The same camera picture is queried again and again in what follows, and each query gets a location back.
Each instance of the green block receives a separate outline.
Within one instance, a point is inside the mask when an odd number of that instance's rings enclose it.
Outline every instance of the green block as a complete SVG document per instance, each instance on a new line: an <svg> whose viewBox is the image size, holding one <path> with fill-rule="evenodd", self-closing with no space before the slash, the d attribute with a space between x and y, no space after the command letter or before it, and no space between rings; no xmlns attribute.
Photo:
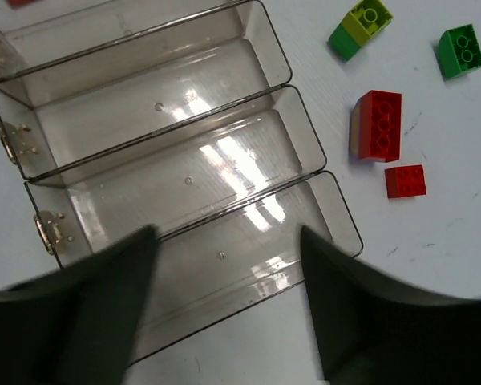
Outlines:
<svg viewBox="0 0 481 385"><path fill-rule="evenodd" d="M360 46L342 25L331 34L329 44L346 61L360 50Z"/></svg>
<svg viewBox="0 0 481 385"><path fill-rule="evenodd" d="M341 24L361 47L388 26L392 18L379 0L361 0Z"/></svg>
<svg viewBox="0 0 481 385"><path fill-rule="evenodd" d="M472 24L444 32L439 43L439 61L446 79L481 67L481 50Z"/></svg>

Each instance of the red lego brick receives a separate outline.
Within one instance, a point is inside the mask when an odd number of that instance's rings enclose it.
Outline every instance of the red lego brick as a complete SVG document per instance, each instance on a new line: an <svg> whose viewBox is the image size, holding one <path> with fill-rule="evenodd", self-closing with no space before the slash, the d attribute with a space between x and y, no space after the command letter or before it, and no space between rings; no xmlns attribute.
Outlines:
<svg viewBox="0 0 481 385"><path fill-rule="evenodd" d="M26 6L27 4L30 4L32 2L36 2L37 0L7 0L9 5L12 8L18 8L20 6Z"/></svg>
<svg viewBox="0 0 481 385"><path fill-rule="evenodd" d="M398 160L401 156L401 115L401 94L370 91L364 95L351 120L351 140L354 140L351 152L362 160Z"/></svg>
<svg viewBox="0 0 481 385"><path fill-rule="evenodd" d="M386 191L389 198L407 198L426 195L424 167L394 167L385 170Z"/></svg>

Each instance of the blurry black object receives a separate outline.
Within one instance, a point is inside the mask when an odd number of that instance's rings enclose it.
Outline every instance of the blurry black object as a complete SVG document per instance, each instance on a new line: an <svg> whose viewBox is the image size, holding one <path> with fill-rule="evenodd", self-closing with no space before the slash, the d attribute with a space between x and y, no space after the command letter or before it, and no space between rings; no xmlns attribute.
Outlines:
<svg viewBox="0 0 481 385"><path fill-rule="evenodd" d="M148 226L0 292L0 385L120 385L158 248Z"/></svg>
<svg viewBox="0 0 481 385"><path fill-rule="evenodd" d="M481 383L481 301L431 293L301 229L323 374L332 385Z"/></svg>

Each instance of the scratch mark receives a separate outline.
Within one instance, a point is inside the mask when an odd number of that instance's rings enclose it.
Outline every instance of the scratch mark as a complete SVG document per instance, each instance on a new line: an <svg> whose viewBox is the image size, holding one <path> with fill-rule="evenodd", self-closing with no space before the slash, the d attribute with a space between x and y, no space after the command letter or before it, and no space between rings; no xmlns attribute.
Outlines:
<svg viewBox="0 0 481 385"><path fill-rule="evenodd" d="M448 224L447 224L447 227L446 229L450 229L453 225L455 225L456 222L460 222L462 221L463 218L455 218L453 219L452 221L450 221Z"/></svg>
<svg viewBox="0 0 481 385"><path fill-rule="evenodd" d="M390 251L386 256L389 257L390 255L392 255L393 253L395 253L396 251L398 251L398 247L396 247L395 249L393 249L392 251Z"/></svg>
<svg viewBox="0 0 481 385"><path fill-rule="evenodd" d="M194 358L194 360L196 361L196 365L198 366L198 373L201 373L201 365L200 365L200 361L198 360L197 357Z"/></svg>
<svg viewBox="0 0 481 385"><path fill-rule="evenodd" d="M415 130L415 128L417 127L417 124L418 124L418 121L420 120L420 117L422 116L422 111L420 111L420 113L417 115L417 117L414 119L414 122L413 124L411 125L410 128L408 128L406 131L404 131L404 136L408 135L410 132L412 132L413 130Z"/></svg>

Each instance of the white table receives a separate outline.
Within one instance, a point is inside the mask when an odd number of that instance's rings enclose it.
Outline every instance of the white table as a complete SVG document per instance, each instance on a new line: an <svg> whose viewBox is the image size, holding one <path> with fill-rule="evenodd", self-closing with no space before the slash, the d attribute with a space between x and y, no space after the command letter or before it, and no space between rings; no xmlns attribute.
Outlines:
<svg viewBox="0 0 481 385"><path fill-rule="evenodd" d="M430 290L481 295L481 69L445 83L433 46L474 23L481 0L385 0L394 21L347 64L325 45L355 1L265 0L333 171L365 242L364 261ZM424 164L427 197L388 201L389 165L348 161L348 119L371 89L403 93L402 158ZM57 268L0 146L0 288ZM128 385L315 384L303 286L135 365Z"/></svg>

